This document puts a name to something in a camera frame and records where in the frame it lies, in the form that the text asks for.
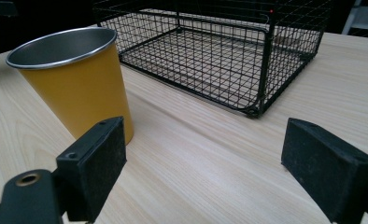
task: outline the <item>wooden table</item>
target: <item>wooden table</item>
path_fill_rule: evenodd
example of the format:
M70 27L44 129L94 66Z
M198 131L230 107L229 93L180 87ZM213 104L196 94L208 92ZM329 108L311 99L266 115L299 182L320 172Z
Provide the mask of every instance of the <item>wooden table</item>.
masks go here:
M11 177L54 170L74 142L6 56L0 197ZM122 71L135 134L97 223L329 223L280 164L288 118L314 122L368 153L367 38L325 34L315 60L261 119Z

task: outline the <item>light wood grain surface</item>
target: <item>light wood grain surface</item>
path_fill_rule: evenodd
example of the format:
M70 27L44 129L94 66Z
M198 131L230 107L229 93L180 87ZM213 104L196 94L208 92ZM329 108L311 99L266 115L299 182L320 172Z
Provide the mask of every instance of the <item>light wood grain surface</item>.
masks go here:
M54 170L56 156L74 142L6 56L0 197L11 177ZM367 38L325 34L314 61L261 119L122 72L134 138L97 223L329 223L280 164L288 118L314 122L368 153Z

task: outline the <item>black wire basket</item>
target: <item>black wire basket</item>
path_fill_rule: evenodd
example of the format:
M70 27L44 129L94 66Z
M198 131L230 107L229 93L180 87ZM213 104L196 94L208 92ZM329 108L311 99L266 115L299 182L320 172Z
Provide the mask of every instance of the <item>black wire basket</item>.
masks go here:
M315 57L332 0L96 0L120 62L259 117Z

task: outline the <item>yellow cup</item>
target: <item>yellow cup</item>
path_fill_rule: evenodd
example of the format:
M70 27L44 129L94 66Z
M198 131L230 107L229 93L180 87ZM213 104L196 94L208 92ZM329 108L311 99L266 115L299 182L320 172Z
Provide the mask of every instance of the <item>yellow cup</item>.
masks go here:
M134 127L115 48L116 31L88 27L46 35L14 49L19 69L75 138L95 123L123 116L126 145Z

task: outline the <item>wire basket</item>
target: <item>wire basket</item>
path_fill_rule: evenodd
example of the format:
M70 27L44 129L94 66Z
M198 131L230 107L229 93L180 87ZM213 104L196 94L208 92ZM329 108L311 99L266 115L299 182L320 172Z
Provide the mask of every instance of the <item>wire basket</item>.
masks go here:
M120 62L259 117L315 57L332 0L96 0Z

